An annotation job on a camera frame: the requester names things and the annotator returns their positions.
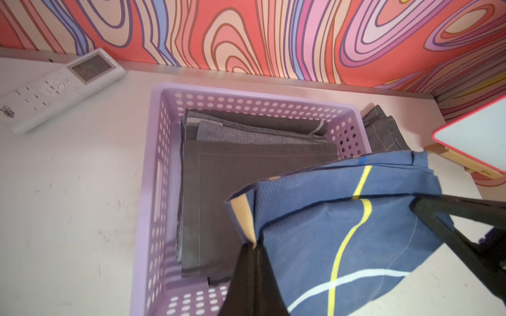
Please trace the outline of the purple plastic basket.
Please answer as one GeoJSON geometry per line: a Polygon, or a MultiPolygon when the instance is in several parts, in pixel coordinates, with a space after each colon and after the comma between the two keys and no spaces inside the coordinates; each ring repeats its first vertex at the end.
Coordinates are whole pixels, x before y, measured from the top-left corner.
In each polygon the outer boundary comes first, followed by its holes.
{"type": "Polygon", "coordinates": [[[144,154],[131,315],[217,315],[227,285],[183,279],[176,259],[181,117],[189,109],[326,121],[341,158],[371,152],[360,111],[340,101],[166,83],[152,90],[144,154]]]}

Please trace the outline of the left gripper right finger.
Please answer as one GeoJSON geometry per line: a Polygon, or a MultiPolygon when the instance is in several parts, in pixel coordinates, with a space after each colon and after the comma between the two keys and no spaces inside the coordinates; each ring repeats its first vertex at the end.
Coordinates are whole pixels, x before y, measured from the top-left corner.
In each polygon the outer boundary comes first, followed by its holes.
{"type": "Polygon", "coordinates": [[[261,316],[289,315],[279,292],[266,250],[264,248],[256,250],[256,314],[261,316]]]}

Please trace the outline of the dark grey pillowcase at back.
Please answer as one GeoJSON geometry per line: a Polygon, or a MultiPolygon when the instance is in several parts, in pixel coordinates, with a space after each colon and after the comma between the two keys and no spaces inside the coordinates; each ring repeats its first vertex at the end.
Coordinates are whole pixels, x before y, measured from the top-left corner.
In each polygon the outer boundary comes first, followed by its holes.
{"type": "Polygon", "coordinates": [[[376,105],[362,118],[372,153],[411,150],[405,142],[395,119],[376,105]]]}

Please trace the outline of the wooden whiteboard stand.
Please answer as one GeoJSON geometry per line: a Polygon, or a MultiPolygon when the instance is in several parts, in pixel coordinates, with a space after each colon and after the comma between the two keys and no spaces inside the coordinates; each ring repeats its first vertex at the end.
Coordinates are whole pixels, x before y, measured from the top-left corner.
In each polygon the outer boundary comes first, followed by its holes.
{"type": "Polygon", "coordinates": [[[496,171],[483,163],[479,163],[463,154],[457,153],[442,144],[434,143],[429,146],[425,146],[424,151],[449,159],[463,166],[468,173],[479,173],[489,179],[503,178],[503,174],[501,172],[496,171]]]}

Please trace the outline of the plain grey pillowcase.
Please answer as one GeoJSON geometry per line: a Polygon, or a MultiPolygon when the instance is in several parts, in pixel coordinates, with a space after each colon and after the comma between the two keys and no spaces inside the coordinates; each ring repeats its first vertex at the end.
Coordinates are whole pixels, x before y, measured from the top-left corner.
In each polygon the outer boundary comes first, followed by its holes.
{"type": "Polygon", "coordinates": [[[324,121],[189,110],[181,120],[177,257],[184,277],[230,280],[242,246],[225,202],[258,180],[338,158],[324,121]]]}

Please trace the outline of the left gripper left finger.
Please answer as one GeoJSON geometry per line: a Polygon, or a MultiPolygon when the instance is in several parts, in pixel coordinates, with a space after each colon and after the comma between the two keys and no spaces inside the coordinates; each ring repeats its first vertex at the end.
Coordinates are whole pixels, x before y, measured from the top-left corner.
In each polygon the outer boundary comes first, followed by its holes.
{"type": "Polygon", "coordinates": [[[237,260],[226,299],[218,315],[259,315],[259,275],[258,250],[251,244],[244,244],[237,260]]]}

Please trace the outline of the white remote control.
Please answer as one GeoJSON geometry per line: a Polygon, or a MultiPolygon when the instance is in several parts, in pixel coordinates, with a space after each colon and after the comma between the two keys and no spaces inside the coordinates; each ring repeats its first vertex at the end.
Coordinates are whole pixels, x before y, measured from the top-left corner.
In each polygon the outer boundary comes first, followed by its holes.
{"type": "Polygon", "coordinates": [[[102,48],[1,96],[1,122],[24,134],[125,76],[102,48]]]}

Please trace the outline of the navy yellow-striped pillowcase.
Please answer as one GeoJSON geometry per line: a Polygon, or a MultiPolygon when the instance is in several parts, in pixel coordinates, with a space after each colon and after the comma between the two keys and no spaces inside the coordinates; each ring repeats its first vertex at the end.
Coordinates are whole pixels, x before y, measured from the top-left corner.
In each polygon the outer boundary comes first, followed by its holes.
{"type": "Polygon", "coordinates": [[[428,154],[394,151],[261,180],[225,205],[266,250],[289,315],[349,315],[441,246],[411,210],[422,196],[441,196],[428,154]]]}

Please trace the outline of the pink-framed whiteboard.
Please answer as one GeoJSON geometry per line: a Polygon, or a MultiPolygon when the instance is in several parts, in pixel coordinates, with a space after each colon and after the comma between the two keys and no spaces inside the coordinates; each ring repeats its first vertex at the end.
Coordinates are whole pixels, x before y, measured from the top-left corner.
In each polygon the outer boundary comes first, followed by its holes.
{"type": "Polygon", "coordinates": [[[505,97],[435,130],[432,139],[499,172],[505,172],[505,97]]]}

